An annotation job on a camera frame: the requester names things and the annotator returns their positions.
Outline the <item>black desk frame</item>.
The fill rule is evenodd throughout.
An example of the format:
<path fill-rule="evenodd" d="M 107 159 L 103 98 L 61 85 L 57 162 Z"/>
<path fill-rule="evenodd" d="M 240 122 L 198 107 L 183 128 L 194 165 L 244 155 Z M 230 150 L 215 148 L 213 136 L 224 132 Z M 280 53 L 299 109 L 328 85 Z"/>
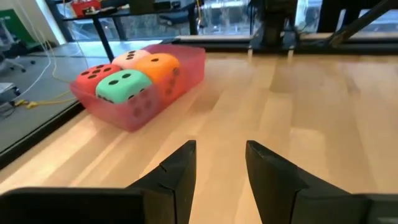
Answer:
<path fill-rule="evenodd" d="M 188 27 L 198 34 L 198 10 L 202 0 L 99 0 L 99 11 L 77 17 L 72 0 L 44 0 L 67 42 L 100 41 L 107 56 L 108 41 L 166 38 L 167 29 Z"/>

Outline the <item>large red foam die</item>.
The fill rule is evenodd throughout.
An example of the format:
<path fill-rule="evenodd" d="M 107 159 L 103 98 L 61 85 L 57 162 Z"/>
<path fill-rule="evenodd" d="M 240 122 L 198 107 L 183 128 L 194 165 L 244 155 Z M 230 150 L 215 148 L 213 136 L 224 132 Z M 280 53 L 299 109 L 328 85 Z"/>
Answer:
<path fill-rule="evenodd" d="M 120 66 L 111 63 L 96 65 L 81 72 L 75 82 L 80 89 L 94 95 L 96 86 L 102 79 L 121 70 Z"/>

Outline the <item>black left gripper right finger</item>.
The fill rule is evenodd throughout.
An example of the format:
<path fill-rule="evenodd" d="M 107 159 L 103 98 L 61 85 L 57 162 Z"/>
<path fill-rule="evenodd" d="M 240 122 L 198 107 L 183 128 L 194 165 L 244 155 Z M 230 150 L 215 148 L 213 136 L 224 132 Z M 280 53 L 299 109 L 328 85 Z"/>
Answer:
<path fill-rule="evenodd" d="M 246 167 L 262 224 L 398 224 L 398 194 L 351 194 L 253 140 Z"/>

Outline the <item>pink translucent plastic bin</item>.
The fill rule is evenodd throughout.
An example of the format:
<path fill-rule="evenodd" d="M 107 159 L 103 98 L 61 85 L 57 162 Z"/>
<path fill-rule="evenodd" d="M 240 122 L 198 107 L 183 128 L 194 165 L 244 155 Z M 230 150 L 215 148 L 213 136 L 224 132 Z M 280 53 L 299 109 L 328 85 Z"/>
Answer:
<path fill-rule="evenodd" d="M 202 48 L 154 44 L 139 50 L 146 50 L 150 54 L 171 54 L 179 60 L 183 77 L 183 91 L 178 95 L 177 99 L 197 86 L 204 78 L 206 55 L 205 50 Z M 95 94 L 92 95 L 83 91 L 77 86 L 75 81 L 70 83 L 70 91 L 90 114 L 126 131 L 135 131 L 141 128 L 177 100 L 165 104 L 161 100 L 158 88 L 154 84 L 148 86 L 126 102 L 119 104 L 110 103 L 98 98 Z"/>

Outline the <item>black office chair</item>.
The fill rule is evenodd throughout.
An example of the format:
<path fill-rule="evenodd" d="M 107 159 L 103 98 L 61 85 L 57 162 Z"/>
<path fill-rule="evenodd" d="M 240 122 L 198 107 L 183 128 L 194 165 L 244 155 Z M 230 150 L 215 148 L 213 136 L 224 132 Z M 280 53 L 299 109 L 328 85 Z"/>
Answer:
<path fill-rule="evenodd" d="M 18 60 L 21 56 L 25 56 L 29 52 L 30 50 L 26 44 L 21 41 L 0 45 L 0 66 L 3 65 L 11 70 L 18 68 L 22 73 L 25 73 L 27 71 L 25 66 L 20 64 Z"/>

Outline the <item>red case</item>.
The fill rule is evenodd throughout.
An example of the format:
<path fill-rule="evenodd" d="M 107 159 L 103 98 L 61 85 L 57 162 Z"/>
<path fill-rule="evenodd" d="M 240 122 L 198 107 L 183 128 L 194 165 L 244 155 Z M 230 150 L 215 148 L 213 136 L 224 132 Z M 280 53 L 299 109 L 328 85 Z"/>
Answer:
<path fill-rule="evenodd" d="M 99 11 L 101 3 L 99 0 L 72 0 L 71 7 L 77 17 L 83 17 L 87 12 Z"/>

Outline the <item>green board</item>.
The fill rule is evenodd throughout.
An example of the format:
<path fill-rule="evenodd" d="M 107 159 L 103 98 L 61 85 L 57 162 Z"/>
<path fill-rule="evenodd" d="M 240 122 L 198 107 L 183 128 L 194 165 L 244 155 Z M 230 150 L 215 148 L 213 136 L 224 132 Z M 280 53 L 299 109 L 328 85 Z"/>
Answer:
<path fill-rule="evenodd" d="M 10 33 L 14 34 L 18 39 L 27 44 L 35 42 L 13 9 L 0 10 L 0 18 L 5 19 L 5 24 Z"/>

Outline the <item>large pink foam die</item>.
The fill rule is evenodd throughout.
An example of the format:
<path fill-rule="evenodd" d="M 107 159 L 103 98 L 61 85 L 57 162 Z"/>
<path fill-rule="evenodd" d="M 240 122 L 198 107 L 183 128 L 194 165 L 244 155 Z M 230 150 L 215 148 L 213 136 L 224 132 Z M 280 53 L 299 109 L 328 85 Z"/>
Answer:
<path fill-rule="evenodd" d="M 123 69 L 132 69 L 139 59 L 148 55 L 150 53 L 146 50 L 131 50 L 114 58 L 112 64 Z"/>

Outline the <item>large teal foam die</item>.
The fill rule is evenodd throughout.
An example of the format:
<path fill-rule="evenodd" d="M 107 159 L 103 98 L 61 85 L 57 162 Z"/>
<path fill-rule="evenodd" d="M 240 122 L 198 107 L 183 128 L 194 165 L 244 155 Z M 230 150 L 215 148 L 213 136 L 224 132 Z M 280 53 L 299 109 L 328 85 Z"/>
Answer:
<path fill-rule="evenodd" d="M 152 85 L 152 80 L 138 70 L 121 70 L 102 79 L 95 95 L 110 103 L 124 103 Z"/>

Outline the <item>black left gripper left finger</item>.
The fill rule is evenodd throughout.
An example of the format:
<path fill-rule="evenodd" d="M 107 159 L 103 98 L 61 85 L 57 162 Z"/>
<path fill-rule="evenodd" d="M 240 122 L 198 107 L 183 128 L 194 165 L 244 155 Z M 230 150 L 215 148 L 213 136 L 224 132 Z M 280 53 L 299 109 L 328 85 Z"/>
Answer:
<path fill-rule="evenodd" d="M 197 143 L 125 188 L 24 187 L 0 195 L 0 224 L 188 224 Z"/>

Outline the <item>large orange foam die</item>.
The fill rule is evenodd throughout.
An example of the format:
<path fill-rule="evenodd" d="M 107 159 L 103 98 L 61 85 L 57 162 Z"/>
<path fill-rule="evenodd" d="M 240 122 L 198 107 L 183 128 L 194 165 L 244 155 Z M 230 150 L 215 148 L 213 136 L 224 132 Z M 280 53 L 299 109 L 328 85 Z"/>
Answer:
<path fill-rule="evenodd" d="M 171 54 L 146 55 L 134 64 L 133 69 L 143 72 L 150 78 L 165 104 L 176 100 L 183 91 L 180 62 Z"/>

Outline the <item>white floor box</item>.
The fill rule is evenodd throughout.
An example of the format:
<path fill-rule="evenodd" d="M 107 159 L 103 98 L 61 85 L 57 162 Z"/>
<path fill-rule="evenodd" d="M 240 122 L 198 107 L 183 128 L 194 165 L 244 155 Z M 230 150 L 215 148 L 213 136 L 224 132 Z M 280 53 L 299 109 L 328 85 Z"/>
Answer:
<path fill-rule="evenodd" d="M 20 94 L 19 88 L 14 83 L 0 82 L 0 104 L 13 101 Z"/>

